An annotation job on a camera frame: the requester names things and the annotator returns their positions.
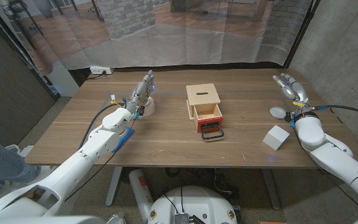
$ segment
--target red label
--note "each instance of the red label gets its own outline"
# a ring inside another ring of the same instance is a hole
[[[140,186],[147,186],[146,178],[144,176],[139,177]]]

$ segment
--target small drawer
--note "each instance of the small drawer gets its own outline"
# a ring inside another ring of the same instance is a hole
[[[218,123],[222,125],[223,116],[219,106],[217,104],[197,105],[193,107],[194,123],[197,128],[197,132],[201,132],[201,126],[203,124]],[[208,131],[212,131],[218,128],[211,128]]]

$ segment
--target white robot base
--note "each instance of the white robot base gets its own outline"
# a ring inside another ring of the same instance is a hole
[[[232,205],[213,190],[200,186],[183,186],[165,195],[152,205],[148,224],[182,224],[189,223],[189,219],[196,218],[205,224],[237,223]]]
[[[147,99],[147,103],[144,107],[144,114],[142,116],[139,116],[139,119],[150,116],[154,112],[155,103],[154,99],[151,96],[149,96],[149,99]]]

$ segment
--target table leg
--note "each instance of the table leg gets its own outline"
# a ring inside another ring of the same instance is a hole
[[[62,10],[60,9],[60,6],[57,4],[57,1],[56,1],[56,0],[52,0],[52,1],[53,1],[53,3],[55,3],[57,9],[58,9],[59,12],[60,12],[60,15],[63,15],[63,12],[62,12]]]
[[[94,2],[94,0],[91,0],[91,2],[92,2],[92,5],[93,5],[93,8],[94,8],[94,11],[96,12],[96,16],[98,17],[98,19],[99,19],[100,21],[104,22],[103,17],[101,17],[101,16],[99,15],[99,11],[98,11],[98,7],[96,6],[96,3]]]
[[[75,9],[76,11],[78,11],[77,6],[76,6],[75,3],[74,3],[74,0],[70,0],[70,2],[71,2],[71,4],[73,5],[74,9]]]
[[[116,197],[119,179],[121,178],[122,168],[123,167],[115,167],[114,171],[112,172],[110,188],[109,188],[109,191],[108,191],[107,197],[106,197],[106,205],[107,206],[111,206],[114,202],[115,197]]]
[[[274,210],[280,210],[281,204],[280,200],[278,199],[278,193],[276,189],[276,185],[274,183],[272,170],[270,169],[262,169],[262,175],[264,177],[265,186],[270,197],[270,201],[272,203],[272,207]]]

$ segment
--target cable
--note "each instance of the cable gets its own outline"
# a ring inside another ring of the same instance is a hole
[[[323,106],[315,106],[315,108],[316,108],[315,110],[323,110],[326,108],[342,108],[342,109],[347,109],[347,110],[352,110],[352,111],[358,112],[357,108],[353,108],[350,106],[341,106],[341,105],[323,105]]]
[[[216,186],[216,168],[215,168],[215,175],[214,175],[214,187],[215,187],[216,190],[218,190],[220,192],[224,192],[224,193],[227,193],[229,195],[232,194],[232,191],[230,191],[230,190],[221,190]]]
[[[301,144],[301,141],[300,141],[300,139],[299,139],[299,137],[298,137],[298,133],[296,133],[295,128],[293,128],[293,131],[295,132],[295,135],[296,135],[296,138],[297,138],[297,140],[298,140],[298,142],[299,142],[299,145],[301,146],[301,148],[302,148],[302,150],[305,152],[305,154],[309,157],[309,159],[324,173],[324,175],[325,175],[337,188],[339,188],[339,190],[341,190],[349,199],[351,199],[351,200],[358,206],[358,203],[357,203],[350,195],[348,195],[340,186],[338,186],[338,184],[335,183],[335,181],[333,181],[332,178],[330,178],[330,177],[328,176],[329,173],[327,173],[323,168],[321,168],[321,167],[311,158],[311,156],[303,149],[302,144]]]
[[[132,129],[132,127],[134,126],[134,123],[135,123],[135,120],[134,120],[134,122],[132,123],[130,129]],[[101,169],[103,169],[103,167],[104,167],[104,166],[111,160],[111,158],[118,152],[118,150],[121,148],[122,144],[124,144],[125,140],[126,140],[126,139],[128,138],[128,136],[129,136],[129,133],[130,133],[130,132],[128,131],[127,134],[125,135],[125,139],[121,142],[121,144],[118,146],[117,150],[113,153],[113,155],[103,164],[103,166],[100,167],[100,169],[98,169],[98,171],[96,171],[96,173],[94,173],[94,174],[92,175],[92,177],[89,178],[83,185],[81,185],[80,188],[78,188],[78,189],[75,190],[70,196],[68,196],[68,198],[66,198],[65,202],[66,202],[71,196],[73,196],[75,193],[77,193],[77,191],[79,191],[82,187],[84,187],[85,184],[87,184],[94,176],[96,176],[96,174],[98,174],[99,171],[101,171]]]
[[[80,146],[78,147],[78,149],[81,149],[82,145],[84,144],[85,139],[86,139],[86,137],[87,137],[87,135],[88,135],[90,129],[92,128],[92,124],[94,123],[94,121],[96,120],[96,118],[98,118],[98,116],[99,116],[103,111],[105,111],[107,108],[110,108],[110,107],[115,106],[115,105],[117,105],[117,103],[112,103],[112,104],[110,104],[110,105],[107,105],[105,108],[101,109],[101,110],[99,111],[99,113],[97,113],[97,114],[93,117],[91,123],[90,123],[89,126],[88,126],[88,129],[87,129],[86,132],[85,132],[84,137],[82,138],[81,144],[80,144]]]
[[[164,194],[164,196],[168,199],[169,202],[171,202],[171,204],[173,205],[173,207],[174,207],[175,210],[177,211],[177,214],[179,214],[178,209],[177,209],[177,207],[173,204],[173,202],[172,202],[171,200],[169,200],[169,198],[167,197],[166,194]]]
[[[185,209],[183,208],[183,194],[181,189],[183,188],[183,185],[180,186],[180,200],[181,200],[181,212],[183,212],[183,214],[185,213]]]
[[[86,80],[92,80],[92,79],[98,79],[99,77],[103,76],[106,74],[106,71],[103,70],[102,74],[98,75],[97,77],[91,77],[91,78],[87,78]]]

